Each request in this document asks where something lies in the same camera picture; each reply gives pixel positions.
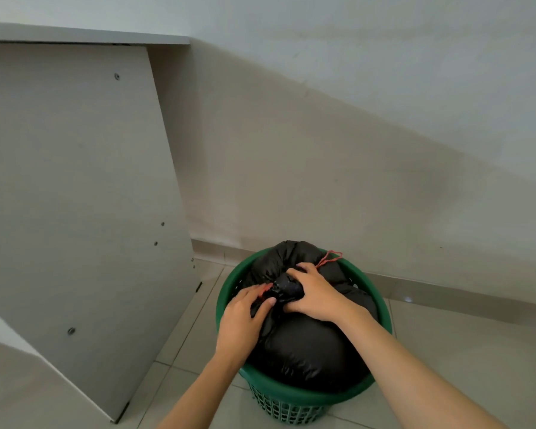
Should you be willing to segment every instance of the right hand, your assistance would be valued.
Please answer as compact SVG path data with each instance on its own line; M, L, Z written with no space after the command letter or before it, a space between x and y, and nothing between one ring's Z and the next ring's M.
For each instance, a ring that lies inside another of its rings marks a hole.
M286 304L286 312L300 312L314 319L334 322L342 313L343 306L349 300L335 290L318 272L314 264L299 263L306 272L290 268L286 273L300 281L304 297L293 303Z

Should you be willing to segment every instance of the drawstring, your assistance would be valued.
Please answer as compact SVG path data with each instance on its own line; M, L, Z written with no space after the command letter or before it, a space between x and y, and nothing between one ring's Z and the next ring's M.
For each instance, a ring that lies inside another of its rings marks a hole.
M338 257L334 257L332 259L327 259L327 257L330 255L330 253L339 254ZM326 263L329 262L335 262L336 260L339 260L343 257L343 253L340 253L338 251L329 250L325 256L322 257L322 259L318 262L318 264L315 266L316 268L319 268L320 266L324 266Z

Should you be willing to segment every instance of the laundry basket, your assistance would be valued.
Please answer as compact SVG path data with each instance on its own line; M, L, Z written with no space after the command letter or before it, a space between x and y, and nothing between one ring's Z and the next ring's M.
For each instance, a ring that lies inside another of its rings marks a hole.
M270 248L259 251L243 260L243 262L234 268L222 285L221 293L216 301L217 330L227 304L240 290L242 281L252 266L252 263L269 250ZM353 284L372 296L377 306L379 323L387 331L392 333L389 311L379 291L373 286L365 274L349 261L339 259L337 262L343 273ZM248 363L240 369L240 374L249 383L250 390L262 409L280 422L290 425L307 425L316 421L327 412L331 405L357 396L375 382L373 376L369 374L362 382L356 384L349 390L343 393L331 394L288 386L264 375Z

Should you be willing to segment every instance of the black bag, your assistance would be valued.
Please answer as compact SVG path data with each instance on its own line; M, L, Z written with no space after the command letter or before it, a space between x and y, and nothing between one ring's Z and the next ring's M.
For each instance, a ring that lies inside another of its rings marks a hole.
M339 393L361 382L369 369L356 349L333 323L322 322L301 313L285 313L283 306L304 296L302 285L286 274L301 262L317 265L323 259L316 246L305 241L285 241L257 259L243 280L243 287L273 283L251 307L254 316L270 297L276 304L270 310L258 344L248 362L272 379L313 391ZM377 320L373 299L343 274L337 262L318 271L338 292L365 307Z

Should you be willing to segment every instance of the skirting board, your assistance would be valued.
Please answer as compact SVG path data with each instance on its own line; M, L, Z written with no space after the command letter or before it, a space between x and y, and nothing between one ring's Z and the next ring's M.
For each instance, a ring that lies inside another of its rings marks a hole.
M236 266L252 251L192 240L197 259ZM536 304L456 288L365 273L388 299L536 327Z

